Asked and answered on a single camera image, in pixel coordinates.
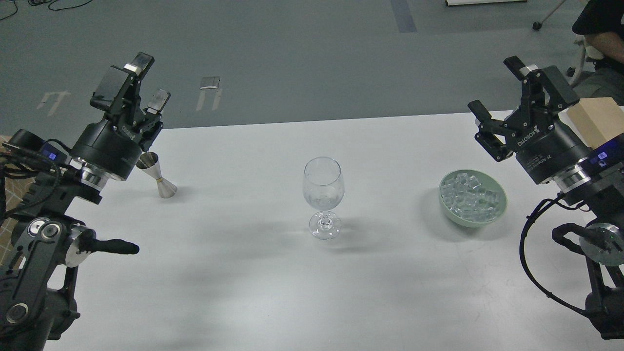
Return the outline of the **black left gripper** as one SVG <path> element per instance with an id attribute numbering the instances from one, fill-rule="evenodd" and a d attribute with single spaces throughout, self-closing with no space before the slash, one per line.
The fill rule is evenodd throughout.
<path id="1" fill-rule="evenodd" d="M 154 62 L 149 54 L 137 53 L 130 63 L 107 69 L 90 101 L 92 107 L 106 114 L 85 127 L 72 147 L 73 159 L 115 180 L 127 180 L 164 126 L 162 111 L 170 99 L 168 91 L 158 89 L 143 113 L 140 111 L 141 83 Z M 134 133 L 132 127 L 138 125 L 139 132 Z"/>

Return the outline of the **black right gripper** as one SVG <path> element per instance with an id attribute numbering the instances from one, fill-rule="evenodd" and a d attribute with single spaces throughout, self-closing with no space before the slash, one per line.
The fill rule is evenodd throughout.
<path id="1" fill-rule="evenodd" d="M 469 102 L 478 127 L 474 138 L 493 160 L 514 155 L 535 184 L 547 183 L 590 153 L 558 116 L 580 98 L 556 66 L 528 66 L 517 56 L 506 58 L 504 64 L 521 82 L 519 107 L 503 122 L 494 119 L 479 100 Z M 505 137 L 505 143 L 499 136 Z"/>

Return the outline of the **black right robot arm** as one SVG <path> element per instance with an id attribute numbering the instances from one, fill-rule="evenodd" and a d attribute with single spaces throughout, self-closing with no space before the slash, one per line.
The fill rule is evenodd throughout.
<path id="1" fill-rule="evenodd" d="M 542 200 L 521 233 L 522 267 L 548 298 L 588 318 L 605 340 L 624 333 L 623 303 L 623 135 L 587 146 L 559 118 L 579 97 L 555 66 L 526 66 L 516 56 L 504 64 L 521 82 L 519 106 L 504 120 L 493 118 L 479 101 L 468 104 L 475 115 L 475 140 L 497 162 L 515 157 L 535 184 L 555 182 L 556 198 Z M 575 210 L 586 205 L 595 218 L 586 225 L 566 223 L 552 238 L 586 260 L 591 292 L 580 309 L 564 302 L 537 282 L 526 262 L 530 227 L 552 205 Z"/>

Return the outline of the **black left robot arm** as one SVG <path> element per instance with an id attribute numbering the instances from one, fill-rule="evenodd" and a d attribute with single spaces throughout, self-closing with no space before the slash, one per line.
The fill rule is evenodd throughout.
<path id="1" fill-rule="evenodd" d="M 138 245 L 98 240 L 84 222 L 65 214 L 75 198 L 100 203 L 108 180 L 125 181 L 162 131 L 170 93 L 158 90 L 146 108 L 140 87 L 154 63 L 138 53 L 111 66 L 91 97 L 102 111 L 73 147 L 20 129 L 1 153 L 1 181 L 31 178 L 18 206 L 1 205 L 1 218 L 16 221 L 13 248 L 1 265 L 1 349 L 41 351 L 80 317 L 74 297 L 78 265 L 92 253 L 137 254 Z"/>

